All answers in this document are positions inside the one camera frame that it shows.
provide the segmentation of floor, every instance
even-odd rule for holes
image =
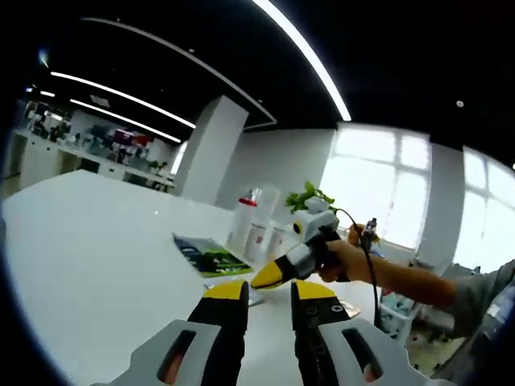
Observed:
[[[436,368],[446,363],[465,340],[464,338],[445,339],[445,341],[435,340],[433,343],[428,343],[429,334],[421,333],[415,336],[415,340],[406,344],[410,363],[426,376],[432,376]]]

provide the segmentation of white bottle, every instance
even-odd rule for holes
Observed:
[[[265,238],[266,226],[260,221],[252,221],[249,229],[249,236],[245,242],[243,257],[255,263],[264,263],[266,251],[263,240]]]
[[[270,237],[266,248],[266,259],[268,261],[275,260],[283,253],[282,243],[285,240],[286,230],[281,224],[272,224],[270,227]]]
[[[258,206],[254,196],[254,190],[249,189],[245,195],[238,200],[237,206],[234,209],[233,223],[229,231],[227,243],[225,244],[230,252],[239,257],[242,257],[245,253],[249,231]]]

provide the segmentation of cable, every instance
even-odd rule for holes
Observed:
[[[345,213],[349,219],[351,219],[352,221],[352,225],[354,226],[354,228],[356,229],[356,232],[358,234],[358,236],[360,237],[360,244],[361,244],[361,247],[363,249],[363,252],[365,252],[365,256],[366,256],[366,260],[367,260],[367,263],[368,263],[368,266],[369,266],[369,272],[370,272],[370,279],[371,279],[371,282],[372,282],[372,287],[373,287],[373,302],[374,302],[374,308],[375,308],[375,312],[374,312],[374,316],[373,316],[373,325],[379,329],[381,329],[381,315],[380,315],[380,311],[379,311],[379,300],[377,299],[377,280],[376,280],[376,273],[374,272],[373,270],[373,264],[372,264],[372,259],[370,258],[370,255],[369,255],[369,251],[366,249],[366,248],[363,248],[365,243],[363,241],[363,236],[362,236],[362,233],[363,232],[360,232],[359,231],[359,228],[357,227],[357,223],[356,221],[354,221],[354,219],[352,218],[351,215],[348,214],[347,211],[345,211],[344,209],[336,209],[335,211],[335,214],[338,212],[338,211],[342,211],[343,213]]]

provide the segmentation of bright window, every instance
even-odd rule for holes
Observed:
[[[427,177],[399,171],[384,238],[415,248],[426,214]]]
[[[515,257],[515,174],[464,149],[465,204],[454,262],[492,272]]]
[[[486,188],[486,170],[484,161],[478,154],[463,152],[465,162],[465,183],[479,189]]]
[[[377,218],[388,241],[417,248],[425,217],[430,169],[426,137],[395,129],[341,128],[320,189],[365,224]],[[340,226],[350,219],[339,212]]]
[[[470,269],[479,265],[485,214],[486,199],[476,193],[465,191],[455,263]]]

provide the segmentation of booklet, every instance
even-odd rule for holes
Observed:
[[[203,277],[240,275],[252,267],[233,256],[213,239],[173,235],[175,245]]]

